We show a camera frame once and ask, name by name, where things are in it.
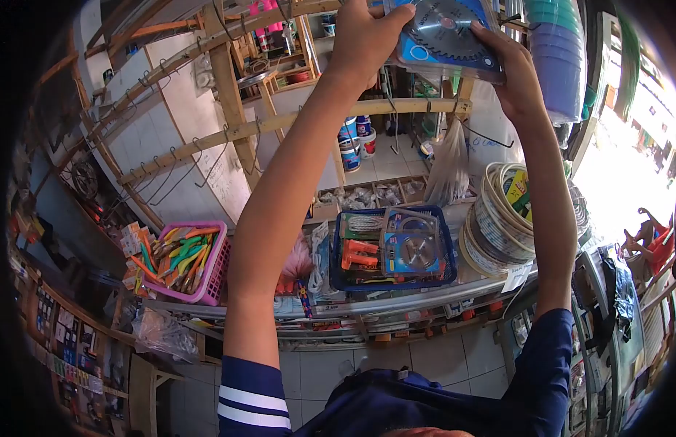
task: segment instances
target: navy blue shirt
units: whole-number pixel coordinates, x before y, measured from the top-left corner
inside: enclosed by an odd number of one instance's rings
[[[375,369],[347,377],[323,412],[292,433],[278,369],[223,357],[220,436],[375,437],[434,426],[483,436],[558,436],[568,409],[573,318],[563,308],[532,326],[501,399],[443,390],[416,372]]]

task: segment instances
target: street outside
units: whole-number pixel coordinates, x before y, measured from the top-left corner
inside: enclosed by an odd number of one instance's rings
[[[604,108],[595,132],[573,181],[586,197],[596,237],[622,244],[624,229],[634,235],[648,220],[637,213],[640,207],[666,226],[675,208],[676,183],[667,188],[665,169],[656,174],[653,155],[634,148],[637,130]]]

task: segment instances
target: white stripe on sleeve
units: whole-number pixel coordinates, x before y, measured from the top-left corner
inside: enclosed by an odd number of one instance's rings
[[[222,417],[226,417],[227,419],[235,420],[236,422],[244,424],[255,426],[267,426],[270,428],[292,429],[292,424],[290,423],[289,417],[249,413],[247,411],[226,406],[223,403],[219,404],[219,407],[217,407],[216,412],[218,415]]]
[[[287,403],[284,399],[250,393],[249,391],[225,387],[223,385],[219,387],[219,397],[254,407],[287,412]]]

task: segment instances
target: tile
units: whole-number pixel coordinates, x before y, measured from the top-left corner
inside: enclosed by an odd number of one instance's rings
[[[377,173],[374,171],[372,160],[362,160],[359,169],[350,173],[345,172],[345,185],[364,184],[373,180],[377,180]]]
[[[185,376],[185,378],[192,378],[206,382],[207,384],[214,384],[215,369],[217,366],[207,366],[205,364],[175,364],[175,370]]]
[[[316,417],[318,413],[322,412],[326,407],[325,401],[301,401],[301,418],[304,420],[303,424]]]
[[[408,161],[406,162],[406,165],[409,167],[411,176],[420,176],[420,175],[427,176],[428,173],[430,173],[430,171],[428,171],[427,167],[425,166],[425,162],[423,162],[423,160]]]
[[[410,344],[413,370],[444,386],[469,379],[462,335],[450,333]]]
[[[472,389],[469,387],[469,381],[461,381],[458,382],[457,384],[450,384],[445,387],[442,387],[443,389],[447,391],[453,391],[455,393],[461,393],[461,394],[472,394]]]
[[[214,385],[221,385],[221,366],[214,368]]]
[[[285,388],[285,398],[287,399],[301,399],[299,354],[299,352],[280,352],[282,385]]]
[[[505,366],[469,380],[473,396],[500,399],[508,389]]]
[[[406,162],[395,162],[391,164],[374,162],[374,168],[377,171],[377,180],[403,178],[410,176],[409,166]]]
[[[297,431],[304,424],[301,419],[301,402],[299,399],[287,399],[287,411],[290,413],[292,431]]]
[[[185,381],[185,413],[188,422],[216,423],[216,407],[219,399],[219,389],[213,384],[188,379]]]
[[[353,362],[351,350],[330,352],[302,352],[301,398],[312,401],[327,401],[333,389],[342,379],[339,367],[345,360]]]
[[[469,377],[482,375],[505,366],[501,345],[493,342],[496,327],[489,325],[483,328],[467,329],[462,332],[465,345],[466,367]]]
[[[183,435],[187,424],[185,422],[185,381],[170,383],[170,431],[173,435]]]
[[[406,162],[410,161],[421,161],[422,158],[418,153],[418,146],[414,145],[411,147],[411,138],[408,135],[405,135],[408,140],[402,140],[403,135],[399,136],[399,146],[401,149],[401,154],[403,154],[403,160]]]
[[[398,347],[385,347],[377,349],[374,347],[368,349],[355,349],[352,351],[355,355],[355,367],[362,371],[370,369],[392,369],[401,370],[403,366],[413,368],[411,364],[411,351],[408,345]]]
[[[201,420],[187,420],[187,429],[185,434],[180,437],[216,437],[219,434],[219,425]]]
[[[377,162],[383,163],[383,164],[391,164],[394,162],[406,162],[403,159],[403,153],[395,154],[393,150],[391,150],[391,146],[396,143],[395,138],[393,136],[386,136],[385,134],[379,134],[377,135],[377,139],[374,143],[375,146],[375,153],[374,157],[372,160],[375,162],[375,165]],[[399,136],[399,146],[401,149],[403,147],[411,147],[411,139],[409,138],[408,135],[401,135]]]

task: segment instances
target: circular saw blade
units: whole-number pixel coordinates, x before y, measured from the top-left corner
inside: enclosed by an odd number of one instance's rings
[[[469,26],[476,13],[458,1],[421,0],[411,21],[412,37],[422,46],[454,59],[476,59],[483,46]]]

